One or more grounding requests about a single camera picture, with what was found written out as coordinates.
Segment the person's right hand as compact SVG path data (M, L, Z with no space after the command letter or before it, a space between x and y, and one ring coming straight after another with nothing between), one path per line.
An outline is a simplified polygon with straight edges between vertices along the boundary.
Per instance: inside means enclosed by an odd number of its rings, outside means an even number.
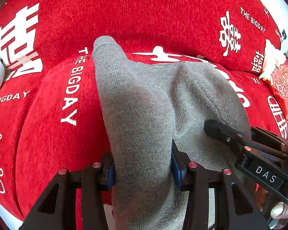
M267 198L270 196L269 192L262 186L258 186L255 192L254 201L263 211L266 206ZM268 220L270 229L283 229L288 224L288 204L282 201L273 202L272 207L268 209Z

